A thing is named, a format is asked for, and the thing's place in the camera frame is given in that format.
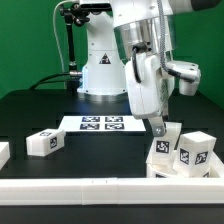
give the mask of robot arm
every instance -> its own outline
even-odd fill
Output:
[[[97,14],[113,11],[113,26],[125,65],[133,116],[149,119],[154,136],[166,133],[162,116],[180,79],[180,92],[194,95],[200,82],[198,65],[172,57],[172,31],[168,16],[215,7],[221,0],[80,0],[80,10]],[[82,18],[74,18],[80,23]]]

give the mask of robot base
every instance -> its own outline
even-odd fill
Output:
[[[94,95],[78,92],[79,99],[95,101],[95,102],[114,102],[128,99],[127,92],[118,95]]]

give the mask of black table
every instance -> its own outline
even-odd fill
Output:
[[[200,93],[174,91],[170,121],[182,133],[203,131],[217,138],[224,160],[224,111]],[[96,103],[65,90],[13,91],[0,100],[0,141],[10,143],[11,158],[0,178],[145,177],[152,132],[67,133],[65,147],[44,158],[27,156],[26,137],[58,128],[64,115],[130,115],[127,100]],[[1,223],[220,223],[223,205],[20,206],[0,208]]]

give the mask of white cube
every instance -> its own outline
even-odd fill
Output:
[[[0,142],[0,170],[10,158],[9,143]]]
[[[64,147],[65,131],[46,129],[26,138],[27,154],[46,156]]]
[[[185,177],[206,174],[216,138],[197,131],[180,137],[173,169]]]
[[[147,164],[147,178],[177,178],[178,173],[170,166]]]
[[[181,131],[181,123],[166,122],[166,134],[153,139],[146,163],[171,166],[173,151]]]

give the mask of green wall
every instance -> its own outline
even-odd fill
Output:
[[[27,89],[39,79],[61,72],[53,33],[52,15],[59,0],[0,1],[0,98],[10,91]],[[174,18],[175,59],[200,65],[200,91],[224,108],[224,1],[215,9]],[[57,28],[67,60],[66,31],[62,17]],[[75,29],[79,67],[87,58],[86,34]],[[41,88],[63,88],[49,84]]]

